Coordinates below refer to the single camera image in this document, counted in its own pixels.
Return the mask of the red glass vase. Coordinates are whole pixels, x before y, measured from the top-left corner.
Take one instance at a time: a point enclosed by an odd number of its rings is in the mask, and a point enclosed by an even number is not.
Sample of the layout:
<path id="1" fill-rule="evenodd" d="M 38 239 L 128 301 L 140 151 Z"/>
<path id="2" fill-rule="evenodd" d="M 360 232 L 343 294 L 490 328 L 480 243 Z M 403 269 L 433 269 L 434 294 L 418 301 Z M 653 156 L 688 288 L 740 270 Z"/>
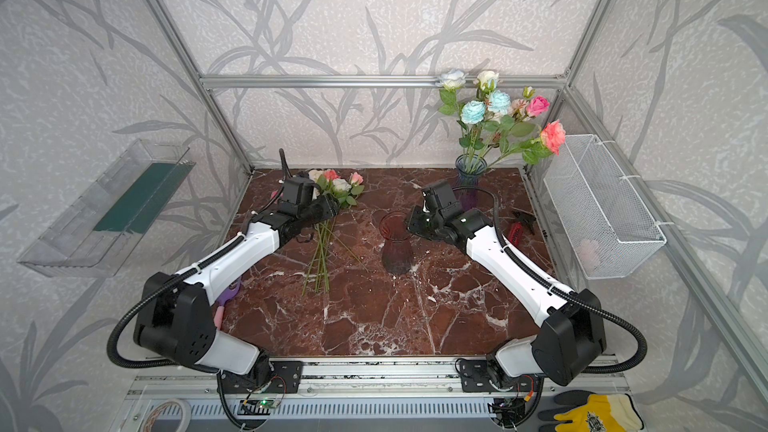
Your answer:
<path id="1" fill-rule="evenodd" d="M 381 263 L 384 269 L 401 276 L 410 272 L 414 252 L 410 242 L 411 233 L 407 229 L 408 215 L 396 211 L 386 214 L 379 223 L 379 232 L 384 239 L 381 250 Z"/>

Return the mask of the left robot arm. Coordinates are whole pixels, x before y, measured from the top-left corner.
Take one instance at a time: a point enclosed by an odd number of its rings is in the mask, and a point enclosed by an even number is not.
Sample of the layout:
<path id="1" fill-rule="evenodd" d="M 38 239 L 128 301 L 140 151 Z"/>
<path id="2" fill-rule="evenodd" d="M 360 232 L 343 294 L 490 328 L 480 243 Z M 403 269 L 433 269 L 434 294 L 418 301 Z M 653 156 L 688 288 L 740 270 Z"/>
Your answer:
<path id="1" fill-rule="evenodd" d="M 284 167 L 283 183 L 263 209 L 228 242 L 175 274 L 158 272 L 142 298 L 118 320 L 106 354 L 116 366 L 183 366 L 262 383 L 272 375 L 267 352 L 218 329 L 211 309 L 225 290 L 257 262 L 305 229 L 334 218 L 339 201 L 319 184 Z"/>

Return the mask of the white blue rose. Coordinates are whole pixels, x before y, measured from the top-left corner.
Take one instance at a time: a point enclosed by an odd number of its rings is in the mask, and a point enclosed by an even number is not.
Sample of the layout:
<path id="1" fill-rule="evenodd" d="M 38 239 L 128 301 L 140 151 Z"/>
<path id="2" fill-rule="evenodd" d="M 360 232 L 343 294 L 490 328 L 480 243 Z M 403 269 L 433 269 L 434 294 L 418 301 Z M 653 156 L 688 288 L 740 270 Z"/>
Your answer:
<path id="1" fill-rule="evenodd" d="M 458 91 L 466 84 L 466 73 L 461 70 L 451 70 L 438 77 L 439 96 L 442 105 L 438 111 L 443 115 L 453 116 L 459 110 Z"/>

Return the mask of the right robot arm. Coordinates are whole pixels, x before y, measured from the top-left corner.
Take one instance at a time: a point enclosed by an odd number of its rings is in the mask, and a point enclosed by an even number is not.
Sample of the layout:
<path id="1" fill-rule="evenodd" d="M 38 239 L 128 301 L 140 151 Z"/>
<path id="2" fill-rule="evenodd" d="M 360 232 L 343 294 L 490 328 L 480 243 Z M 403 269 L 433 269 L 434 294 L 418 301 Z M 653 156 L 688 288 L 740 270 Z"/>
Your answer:
<path id="1" fill-rule="evenodd" d="M 538 326 L 537 335 L 511 339 L 487 356 L 487 373 L 495 388 L 508 389 L 514 379 L 525 375 L 566 386 L 581 373 L 616 374 L 643 362 L 648 342 L 635 325 L 604 310 L 590 290 L 574 291 L 525 256 L 502 233 L 497 204 L 490 214 L 464 209 L 456 193 L 446 181 L 423 188 L 423 203 L 413 208 L 407 229 L 423 239 L 452 245 L 480 264 Z M 622 362 L 597 366 L 595 359 L 607 348 L 606 323 L 630 334 L 636 349 Z"/>

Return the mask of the blue purple glass vase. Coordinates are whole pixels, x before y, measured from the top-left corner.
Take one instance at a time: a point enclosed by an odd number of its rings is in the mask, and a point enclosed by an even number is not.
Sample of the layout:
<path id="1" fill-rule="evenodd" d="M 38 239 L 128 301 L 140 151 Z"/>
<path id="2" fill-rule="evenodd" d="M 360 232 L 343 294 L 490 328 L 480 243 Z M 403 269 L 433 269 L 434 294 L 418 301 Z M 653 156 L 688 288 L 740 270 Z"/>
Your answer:
<path id="1" fill-rule="evenodd" d="M 469 154 L 460 155 L 455 161 L 457 177 L 455 187 L 461 187 L 456 193 L 464 210 L 475 208 L 478 203 L 478 186 L 480 178 L 487 170 L 487 162 L 484 158 Z"/>

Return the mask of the coral pink rose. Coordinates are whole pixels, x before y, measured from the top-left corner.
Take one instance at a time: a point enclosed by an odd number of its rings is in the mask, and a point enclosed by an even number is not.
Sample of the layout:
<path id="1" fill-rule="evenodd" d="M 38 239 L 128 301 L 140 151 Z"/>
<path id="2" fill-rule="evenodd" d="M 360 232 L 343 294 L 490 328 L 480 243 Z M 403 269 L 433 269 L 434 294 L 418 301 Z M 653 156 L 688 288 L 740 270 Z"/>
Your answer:
<path id="1" fill-rule="evenodd" d="M 485 159 L 491 151 L 498 152 L 498 157 L 488 163 L 489 168 L 513 155 L 519 155 L 526 165 L 536 165 L 543 159 L 558 155 L 566 142 L 566 131 L 558 120 L 544 127 L 506 119 L 490 121 L 488 125 L 493 126 L 492 134 L 484 142 L 479 156 Z"/>

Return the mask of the teal peony spray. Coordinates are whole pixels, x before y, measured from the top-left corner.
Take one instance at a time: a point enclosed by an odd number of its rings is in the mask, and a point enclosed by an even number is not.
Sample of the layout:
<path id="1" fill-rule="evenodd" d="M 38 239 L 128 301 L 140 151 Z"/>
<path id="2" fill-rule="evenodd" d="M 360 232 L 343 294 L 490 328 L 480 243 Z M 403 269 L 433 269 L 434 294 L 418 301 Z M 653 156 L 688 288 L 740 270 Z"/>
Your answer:
<path id="1" fill-rule="evenodd" d="M 459 144 L 463 150 L 464 170 L 473 174 L 480 172 L 491 149 L 503 148 L 502 142 L 514 122 L 509 115 L 512 100 L 507 93 L 494 90 L 482 95 L 482 100 L 466 102 L 458 119 L 462 130 Z"/>

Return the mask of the pale pink rose spray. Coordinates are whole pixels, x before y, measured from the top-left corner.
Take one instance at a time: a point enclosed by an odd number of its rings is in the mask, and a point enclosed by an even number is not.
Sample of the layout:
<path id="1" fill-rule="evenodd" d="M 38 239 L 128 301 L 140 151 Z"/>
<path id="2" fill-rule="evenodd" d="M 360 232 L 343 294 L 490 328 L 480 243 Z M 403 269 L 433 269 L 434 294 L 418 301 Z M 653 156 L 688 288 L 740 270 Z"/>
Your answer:
<path id="1" fill-rule="evenodd" d="M 536 89 L 531 86 L 526 86 L 522 90 L 522 97 L 515 99 L 511 102 L 510 113 L 515 117 L 528 117 L 528 105 L 534 98 Z"/>

